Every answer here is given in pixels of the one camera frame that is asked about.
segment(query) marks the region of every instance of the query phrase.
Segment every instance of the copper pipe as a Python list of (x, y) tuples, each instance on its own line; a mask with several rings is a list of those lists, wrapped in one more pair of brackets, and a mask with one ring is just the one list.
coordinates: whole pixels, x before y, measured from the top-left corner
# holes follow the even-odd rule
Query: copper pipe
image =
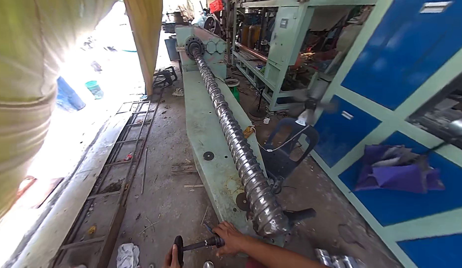
[(247, 46), (241, 44), (241, 43), (238, 43), (238, 42), (235, 42), (234, 43), (235, 45), (237, 45), (240, 49), (248, 52), (249, 54), (253, 55), (254, 57), (260, 59), (261, 61), (263, 62), (267, 62), (267, 57), (258, 53), (257, 51), (254, 51), (253, 49), (250, 49), (248, 48)]

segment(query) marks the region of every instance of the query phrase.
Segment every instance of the metal rack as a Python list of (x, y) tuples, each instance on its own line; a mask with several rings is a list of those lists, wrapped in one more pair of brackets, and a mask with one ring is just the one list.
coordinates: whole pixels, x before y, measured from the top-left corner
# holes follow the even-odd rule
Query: metal rack
[[(133, 107), (135, 107), (134, 112), (131, 113), (130, 119), (128, 120), (127, 124), (122, 130), (122, 133), (120, 134), (118, 138), (118, 141), (115, 143), (114, 148), (112, 149), (109, 155), (109, 158), (107, 159), (106, 164), (104, 165), (95, 186), (92, 188), (92, 191), (89, 197), (87, 197), (87, 200), (84, 203), (84, 206), (82, 207), (82, 210), (80, 211), (79, 216), (76, 218), (73, 228), (70, 230), (69, 234), (64, 240), (64, 244), (59, 248), (56, 254), (57, 257), (55, 259), (54, 266), (60, 265), (62, 259), (65, 256), (67, 249), (71, 249), (75, 247), (83, 247), (85, 245), (90, 245), (93, 243), (101, 243), (100, 252), (99, 252), (99, 260), (96, 266), (97, 267), (107, 267), (107, 265), (109, 264), (110, 255), (113, 251), (115, 241), (117, 239), (118, 232), (121, 226), (121, 222), (125, 214), (125, 203), (127, 200), (127, 196), (129, 194), (130, 186), (132, 185), (133, 179), (137, 172), (137, 168), (139, 166), (141, 156), (145, 148), (145, 143), (150, 133), (153, 119), (155, 118), (155, 115), (156, 115), (156, 110), (162, 98), (162, 93), (163, 93), (163, 90), (160, 92), (160, 96), (157, 102), (152, 102), (151, 100), (124, 102), (122, 106), (120, 107), (119, 111), (116, 113), (116, 114), (129, 113), (132, 111)], [(130, 105), (128, 110), (127, 109), (125, 109), (125, 111), (122, 110), (124, 106), (128, 106), (128, 105)], [(147, 119), (149, 114), (151, 114), (152, 117), (150, 119)], [(144, 115), (142, 122), (136, 123), (137, 118), (139, 116), (142, 117), (142, 115)], [(146, 129), (147, 131), (145, 133), (145, 136), (142, 137), (142, 131), (145, 125), (148, 125), (148, 128)], [(131, 129), (134, 127), (140, 127), (138, 137), (134, 139), (127, 139)], [(121, 149), (125, 143), (134, 143), (133, 151), (130, 153), (132, 155), (132, 158), (128, 161), (117, 161), (118, 155), (121, 152)], [(121, 181), (120, 190), (99, 194), (99, 191), (101, 190), (101, 187), (104, 181), (107, 180), (107, 176), (111, 170), (111, 167), (116, 166), (116, 165), (127, 165), (127, 164), (128, 164), (127, 174), (125, 176), (125, 179)], [(100, 236), (100, 237), (88, 239), (85, 241), (73, 242), (77, 237), (80, 227), (84, 223), (84, 220), (87, 216), (87, 213), (91, 205), (94, 202), (94, 199), (103, 198), (107, 196), (113, 196), (113, 195), (119, 195), (119, 197), (115, 204), (113, 217), (109, 224), (107, 234)]]

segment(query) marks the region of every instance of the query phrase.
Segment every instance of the round plate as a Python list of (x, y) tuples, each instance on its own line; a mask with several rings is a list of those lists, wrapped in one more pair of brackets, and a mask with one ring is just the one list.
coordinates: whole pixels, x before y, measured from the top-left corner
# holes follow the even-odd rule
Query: round plate
[(238, 205), (238, 208), (242, 211), (249, 211), (249, 202), (246, 199), (246, 193), (240, 193), (236, 197), (236, 205)]
[(190, 36), (190, 37), (186, 40), (186, 42), (185, 42), (185, 52), (186, 52), (186, 55), (188, 56), (188, 58), (194, 60), (194, 57), (193, 57), (193, 55), (192, 55), (191, 52), (190, 52), (190, 44), (192, 44), (192, 43), (198, 43), (202, 55), (204, 55), (205, 47), (204, 47), (203, 42), (202, 42), (198, 37), (196, 37), (196, 36)]
[(206, 161), (210, 161), (214, 158), (214, 154), (212, 152), (205, 152), (203, 158)]

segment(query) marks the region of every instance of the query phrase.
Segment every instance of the plastic chair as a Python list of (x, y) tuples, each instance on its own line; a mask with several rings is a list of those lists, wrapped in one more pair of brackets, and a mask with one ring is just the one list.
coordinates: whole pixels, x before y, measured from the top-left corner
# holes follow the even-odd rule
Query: plastic chair
[[(281, 130), (284, 126), (290, 126), (292, 128), (291, 133), (287, 136), (286, 140), (289, 140), (294, 135), (296, 135), (299, 131), (305, 128), (303, 125), (299, 125), (295, 122), (294, 118), (284, 118), (281, 119), (275, 129), (269, 136), (269, 139), (264, 144), (265, 149), (275, 149), (272, 145), (272, 140), (276, 136), (276, 134)], [(306, 141), (309, 142), (309, 147), (305, 150), (304, 154), (299, 158), (299, 160), (294, 161), (290, 159), (291, 152), (296, 148), (296, 143), (299, 140), (299, 137), (304, 134), (307, 136)], [(307, 155), (311, 152), (314, 146), (319, 141), (319, 133), (315, 130), (312, 126), (309, 126), (305, 129), (302, 133), (297, 135), (294, 139), (289, 141), (283, 147), (269, 152), (265, 149), (261, 148), (261, 155), (263, 156), (264, 166), (266, 167), (266, 172), (268, 178), (273, 180), (273, 185), (271, 186), (272, 192), (278, 194), (282, 190), (282, 182), (287, 179), (289, 175), (294, 171), (297, 166), (299, 166), (300, 162), (302, 162)]]

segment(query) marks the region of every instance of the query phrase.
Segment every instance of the wire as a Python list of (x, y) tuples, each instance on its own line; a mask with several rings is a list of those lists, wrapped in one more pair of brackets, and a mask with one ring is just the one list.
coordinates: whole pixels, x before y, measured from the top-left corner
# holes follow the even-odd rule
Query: wire
[[(274, 152), (275, 150), (281, 148), (282, 146), (286, 145), (288, 142), (290, 142), (291, 140), (293, 140), (295, 137), (297, 137), (300, 133), (302, 133), (302, 132), (303, 132), (304, 130), (306, 130), (308, 127), (309, 127), (309, 125), (306, 125), (305, 128), (303, 128), (303, 129), (302, 129), (301, 131), (299, 131), (296, 135), (294, 135), (292, 138), (288, 139), (286, 142), (284, 142), (283, 144), (281, 144), (281, 146), (277, 147), (276, 149), (266, 149), (266, 148), (262, 147), (261, 144), (259, 144), (259, 142), (258, 142), (258, 145), (259, 145), (259, 147), (261, 147), (262, 149), (264, 149), (264, 150), (266, 150), (266, 151), (268, 151), (268, 152)], [(253, 129), (254, 132), (255, 132), (256, 135), (257, 135), (257, 131), (256, 131), (256, 129), (255, 129), (253, 126), (251, 127), (251, 129)]]

